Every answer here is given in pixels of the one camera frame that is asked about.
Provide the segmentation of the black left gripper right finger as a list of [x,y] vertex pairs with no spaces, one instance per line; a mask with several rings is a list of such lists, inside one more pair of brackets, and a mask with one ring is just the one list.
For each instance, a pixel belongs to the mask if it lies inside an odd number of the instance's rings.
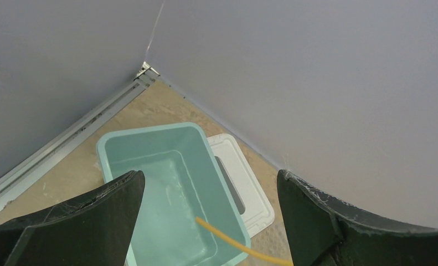
[[288,170],[277,192],[294,265],[438,265],[438,229],[329,195]]

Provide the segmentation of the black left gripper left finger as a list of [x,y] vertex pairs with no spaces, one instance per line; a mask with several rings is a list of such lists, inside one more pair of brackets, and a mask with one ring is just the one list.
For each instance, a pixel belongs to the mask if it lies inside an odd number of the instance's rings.
[[141,171],[0,224],[0,265],[124,265],[145,190]]

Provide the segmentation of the yellow rubber tube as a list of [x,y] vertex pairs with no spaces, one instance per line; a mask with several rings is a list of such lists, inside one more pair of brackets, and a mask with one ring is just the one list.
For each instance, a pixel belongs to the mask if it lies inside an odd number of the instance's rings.
[[218,237],[221,240],[223,240],[224,242],[226,242],[227,244],[231,245],[234,248],[237,248],[238,250],[240,250],[240,251],[242,251],[242,252],[244,252],[252,257],[255,257],[257,259],[260,259],[260,260],[263,260],[263,261],[266,261],[269,263],[274,263],[277,265],[293,265],[293,262],[290,260],[272,257],[272,256],[260,253],[256,250],[253,250],[251,248],[248,248],[248,247],[240,244],[239,242],[230,238],[229,236],[227,236],[226,234],[224,234],[223,232],[221,232],[217,228],[213,227],[212,225],[210,225],[209,223],[207,223],[205,220],[201,219],[200,217],[196,217],[195,221],[199,225],[201,225],[203,228],[208,230],[210,233],[212,233],[216,237]]

